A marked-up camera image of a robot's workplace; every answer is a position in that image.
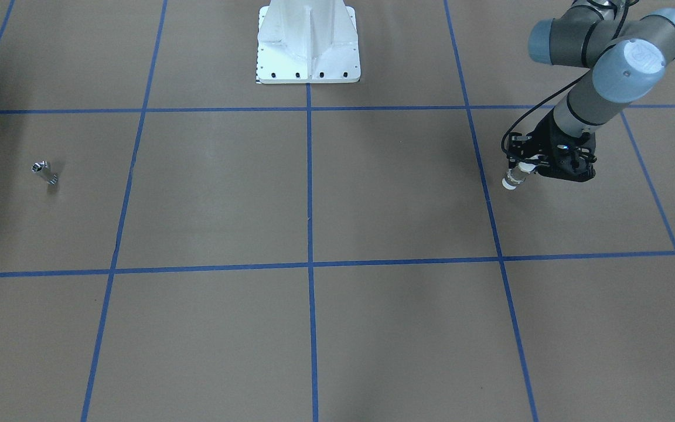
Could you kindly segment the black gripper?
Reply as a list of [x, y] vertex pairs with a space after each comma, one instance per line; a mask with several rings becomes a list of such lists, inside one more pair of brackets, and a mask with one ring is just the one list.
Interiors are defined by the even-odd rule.
[[571, 182], [587, 182], [595, 177], [596, 136], [584, 132], [572, 137], [563, 132], [552, 115], [542, 118], [532, 133], [542, 161], [536, 174]]

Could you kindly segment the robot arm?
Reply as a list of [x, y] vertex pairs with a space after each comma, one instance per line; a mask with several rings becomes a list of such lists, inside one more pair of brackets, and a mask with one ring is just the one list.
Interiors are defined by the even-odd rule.
[[510, 141], [511, 173], [586, 182], [595, 176], [596, 132], [649, 93], [675, 59], [675, 8], [628, 21], [629, 3], [574, 1], [528, 39], [534, 62], [585, 69], [523, 141]]

